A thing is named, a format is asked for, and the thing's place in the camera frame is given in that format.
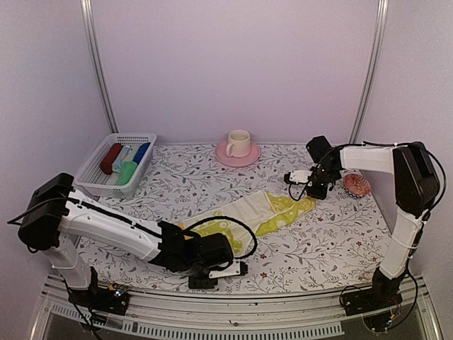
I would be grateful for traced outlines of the white plastic basket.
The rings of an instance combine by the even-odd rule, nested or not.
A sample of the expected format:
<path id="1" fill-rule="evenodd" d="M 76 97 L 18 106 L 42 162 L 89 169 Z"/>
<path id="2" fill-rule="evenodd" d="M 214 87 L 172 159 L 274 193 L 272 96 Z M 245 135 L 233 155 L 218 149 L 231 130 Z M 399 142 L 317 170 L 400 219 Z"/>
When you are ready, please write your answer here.
<path id="1" fill-rule="evenodd" d="M 74 183 L 92 196 L 131 198 L 151 163 L 154 133 L 114 133 L 86 160 Z"/>

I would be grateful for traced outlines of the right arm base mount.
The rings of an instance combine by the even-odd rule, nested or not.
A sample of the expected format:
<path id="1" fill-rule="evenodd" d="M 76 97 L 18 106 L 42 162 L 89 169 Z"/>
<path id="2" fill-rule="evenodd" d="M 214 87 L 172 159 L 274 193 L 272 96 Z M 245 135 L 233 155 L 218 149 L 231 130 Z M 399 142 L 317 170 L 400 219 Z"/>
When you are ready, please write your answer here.
<path id="1" fill-rule="evenodd" d="M 401 282 L 397 280 L 388 283 L 374 282 L 371 288 L 341 293 L 339 302 L 347 316 L 393 307 L 403 301 L 399 290 L 400 284 Z"/>

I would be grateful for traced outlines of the yellow patterned towel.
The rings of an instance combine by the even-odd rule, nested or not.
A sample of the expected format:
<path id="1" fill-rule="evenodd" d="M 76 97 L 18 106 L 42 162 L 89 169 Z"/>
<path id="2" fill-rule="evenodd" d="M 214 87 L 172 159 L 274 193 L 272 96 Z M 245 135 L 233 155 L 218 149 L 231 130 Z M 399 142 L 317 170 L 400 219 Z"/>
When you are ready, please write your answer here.
<path id="1" fill-rule="evenodd" d="M 276 196 L 267 191 L 258 191 L 227 205 L 182 220 L 178 223 L 178 226 L 184 230 L 208 217 L 227 216 L 243 222 L 250 227 L 255 236 L 259 237 L 292 224 L 302 215 L 315 208 L 315 206 L 316 200 L 310 197 L 294 201 L 285 196 Z M 209 221 L 195 227 L 193 231 L 203 237 L 215 233 L 225 235 L 229 240 L 235 257 L 245 255 L 247 248 L 253 242 L 249 232 L 229 220 Z"/>

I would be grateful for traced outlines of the green microfibre towel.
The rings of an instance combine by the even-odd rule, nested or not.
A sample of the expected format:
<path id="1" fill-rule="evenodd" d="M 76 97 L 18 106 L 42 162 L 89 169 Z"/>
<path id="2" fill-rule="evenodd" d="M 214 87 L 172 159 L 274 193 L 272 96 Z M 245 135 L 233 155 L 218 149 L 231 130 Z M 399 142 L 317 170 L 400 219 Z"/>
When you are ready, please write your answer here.
<path id="1" fill-rule="evenodd" d="M 121 164 L 120 175 L 115 182 L 116 186 L 124 186 L 129 183 L 130 179 L 134 175 L 138 164 L 134 161 L 124 161 Z"/>

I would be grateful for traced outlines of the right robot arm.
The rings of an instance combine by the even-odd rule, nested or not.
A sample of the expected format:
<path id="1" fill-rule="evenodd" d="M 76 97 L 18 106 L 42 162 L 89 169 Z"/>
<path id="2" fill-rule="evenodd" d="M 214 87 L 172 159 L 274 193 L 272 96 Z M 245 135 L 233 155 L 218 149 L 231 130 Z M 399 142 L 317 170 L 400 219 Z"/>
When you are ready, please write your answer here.
<path id="1" fill-rule="evenodd" d="M 340 179 L 343 170 L 374 171 L 394 178 L 396 223 L 391 241 L 377 273 L 384 281 L 370 288 L 366 303 L 382 308 L 394 295 L 389 282 L 401 277 L 430 214 L 445 194 L 447 177 L 441 163 L 422 142 L 331 145 L 324 136 L 306 146 L 314 166 L 306 192 L 324 199 L 327 187 Z"/>

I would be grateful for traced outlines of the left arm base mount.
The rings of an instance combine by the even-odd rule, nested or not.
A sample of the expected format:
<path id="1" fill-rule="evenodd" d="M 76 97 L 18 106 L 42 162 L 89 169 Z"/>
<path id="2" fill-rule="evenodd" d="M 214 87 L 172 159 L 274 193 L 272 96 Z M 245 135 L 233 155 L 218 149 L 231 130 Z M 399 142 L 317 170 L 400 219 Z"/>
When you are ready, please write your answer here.
<path id="1" fill-rule="evenodd" d="M 125 286 L 113 283 L 108 288 L 90 285 L 87 290 L 75 290 L 66 285 L 69 301 L 77 306 L 86 307 L 89 312 L 106 312 L 125 316 L 130 295 Z"/>

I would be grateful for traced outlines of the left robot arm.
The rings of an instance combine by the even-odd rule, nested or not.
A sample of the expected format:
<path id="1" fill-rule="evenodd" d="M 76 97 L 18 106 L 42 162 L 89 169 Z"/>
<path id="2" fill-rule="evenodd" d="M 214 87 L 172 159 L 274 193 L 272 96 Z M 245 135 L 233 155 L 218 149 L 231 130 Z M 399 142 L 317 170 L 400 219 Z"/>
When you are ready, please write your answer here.
<path id="1" fill-rule="evenodd" d="M 41 251 L 68 286 L 89 307 L 100 307 L 105 292 L 93 271 L 71 243 L 70 235 L 87 237 L 125 250 L 141 261 L 191 278 L 190 288 L 205 289 L 216 279 L 240 273 L 226 236 L 202 237 L 169 222 L 141 220 L 88 198 L 61 173 L 32 194 L 28 208 L 8 221 L 18 226 L 19 239 Z"/>

